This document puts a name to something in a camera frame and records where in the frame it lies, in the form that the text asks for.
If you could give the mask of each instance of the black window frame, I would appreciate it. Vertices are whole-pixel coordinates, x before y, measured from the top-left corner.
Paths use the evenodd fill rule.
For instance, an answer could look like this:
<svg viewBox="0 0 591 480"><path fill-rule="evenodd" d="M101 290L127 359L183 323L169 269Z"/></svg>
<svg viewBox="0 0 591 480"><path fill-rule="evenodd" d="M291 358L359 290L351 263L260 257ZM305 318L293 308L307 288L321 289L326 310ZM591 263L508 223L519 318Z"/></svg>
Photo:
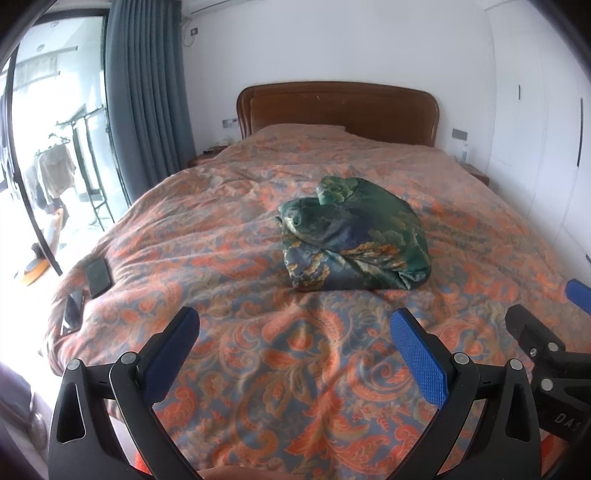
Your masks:
<svg viewBox="0 0 591 480"><path fill-rule="evenodd" d="M22 178L22 171L20 169L20 166L18 163L18 157L16 154L16 148L15 148L15 143L14 143L14 130L13 130L13 126L12 126L12 99L13 99L13 95L14 95L14 73L15 73L15 69L16 69L16 65L17 65L17 56L18 56L18 49L20 46L20 41L22 41L22 39L25 37L25 35L29 32L29 30L32 27L35 27L38 25L43 25L46 23L55 22L55 21L69 20L72 18L87 18L87 17L102 17L103 18L103 28L102 28L101 39L100 39L100 42L101 42L101 51L100 51L101 71L100 71L100 75L101 75L101 78L104 80L105 68L106 68L105 39L106 39L106 29L107 29L107 25L109 22L109 9L108 8L75 8L75 9L68 9L68 10L57 11L57 12L48 12L48 13L42 15L41 17L39 17L39 19L34 21L33 24L26 29L26 32L24 33L24 35L22 35L22 37L19 40L19 43L15 46L12 54L10 55L9 63L8 63L7 81L6 81L6 86L4 89L4 95L6 97L6 102L5 102L6 111L4 113L5 113L5 119L6 119L7 128L8 128L8 151L9 151L9 155L11 158L12 168L14 171L14 175L13 175L12 180L14 181L14 183L20 193L21 200L22 200L24 207L25 207L25 211L27 213L27 216L29 217L29 221L31 223L31 226L33 227L33 231L35 232L35 236L37 237L37 241L38 241L39 246L43 252L43 255L45 255L45 258L47 259L47 261L50 263L51 267L55 270L55 272L59 276L63 275L63 271L61 269L60 264L56 260L56 256L51 251L51 248L49 247L49 244L47 243L47 240L46 240L45 236L43 235L43 231L39 227L39 224L37 223L37 220L34 216L33 206L31 204L31 201L30 201L27 191L25 189L25 184L24 184L24 181ZM129 196L128 196L127 190L125 188L125 184L123 183L123 178L121 176L121 171L119 168L119 162L118 162L117 156L115 154L115 149L113 146L113 138L111 136L111 126L109 124L109 115L108 115L109 109L108 109L106 95L104 95L104 91L101 91L101 97L102 97L102 102L104 103L104 106L105 106L105 118L106 118L106 123L107 123L107 132L106 133L109 137L109 143L111 146L111 153L113 156L113 160L115 162L115 170L117 172L118 180L121 185L121 189L123 191L127 206L130 207L131 202L129 201Z"/></svg>

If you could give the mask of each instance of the smartphone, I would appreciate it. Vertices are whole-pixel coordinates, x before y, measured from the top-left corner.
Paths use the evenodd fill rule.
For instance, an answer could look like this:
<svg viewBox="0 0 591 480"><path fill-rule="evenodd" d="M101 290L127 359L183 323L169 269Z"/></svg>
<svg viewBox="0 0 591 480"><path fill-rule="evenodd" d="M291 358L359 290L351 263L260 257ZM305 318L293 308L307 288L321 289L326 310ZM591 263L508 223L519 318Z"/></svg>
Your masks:
<svg viewBox="0 0 591 480"><path fill-rule="evenodd" d="M82 314L84 312L84 291L80 288L68 295L64 317L61 321L61 335L77 332L82 327Z"/></svg>
<svg viewBox="0 0 591 480"><path fill-rule="evenodd" d="M111 276L103 257L97 258L84 267L90 298L95 299L112 287Z"/></svg>

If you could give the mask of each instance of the folded green fabric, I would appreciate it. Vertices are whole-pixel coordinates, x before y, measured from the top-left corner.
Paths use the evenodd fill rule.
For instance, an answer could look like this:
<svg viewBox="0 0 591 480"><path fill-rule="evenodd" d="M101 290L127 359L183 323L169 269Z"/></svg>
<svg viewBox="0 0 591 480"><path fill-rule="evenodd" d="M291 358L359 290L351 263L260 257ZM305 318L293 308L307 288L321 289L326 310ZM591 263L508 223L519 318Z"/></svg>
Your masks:
<svg viewBox="0 0 591 480"><path fill-rule="evenodd" d="M324 177L316 193L279 207L294 288L412 290L427 281L425 232L407 202L359 178Z"/></svg>

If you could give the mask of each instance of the white wardrobe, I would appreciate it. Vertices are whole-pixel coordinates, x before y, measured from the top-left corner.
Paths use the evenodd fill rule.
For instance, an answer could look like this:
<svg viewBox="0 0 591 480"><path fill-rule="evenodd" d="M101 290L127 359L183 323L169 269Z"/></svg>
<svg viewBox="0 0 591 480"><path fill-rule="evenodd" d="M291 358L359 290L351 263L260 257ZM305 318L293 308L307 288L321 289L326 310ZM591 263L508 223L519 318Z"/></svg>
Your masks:
<svg viewBox="0 0 591 480"><path fill-rule="evenodd" d="M591 285L591 83L527 0L487 13L497 88L492 188Z"/></svg>

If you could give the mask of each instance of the bed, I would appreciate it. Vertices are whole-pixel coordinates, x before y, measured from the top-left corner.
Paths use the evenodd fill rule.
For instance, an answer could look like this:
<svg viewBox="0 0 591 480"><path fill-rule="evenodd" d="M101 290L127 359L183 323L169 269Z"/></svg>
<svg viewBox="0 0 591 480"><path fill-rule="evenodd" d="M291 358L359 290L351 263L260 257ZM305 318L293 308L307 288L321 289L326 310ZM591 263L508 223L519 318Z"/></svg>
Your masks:
<svg viewBox="0 0 591 480"><path fill-rule="evenodd" d="M449 350L478 362L517 357L531 369L505 330L505 312L516 303L568 349L591 351L553 250L433 148L439 108L431 95L290 83L245 90L238 113L244 140L144 194L64 275L46 333L55 373L72 358L93 365L138 351L189 305L200 314L200 337L154 410L196 468L383 479L435 411L392 343L395 309L409 308ZM325 175L363 177L413 207L433 262L425 285L291 288L277 207L313 194ZM85 284L82 265L100 255L115 284L86 304L79 332L60 337L66 297ZM478 412L446 467L461 458ZM546 457L557 451L547 450Z"/></svg>

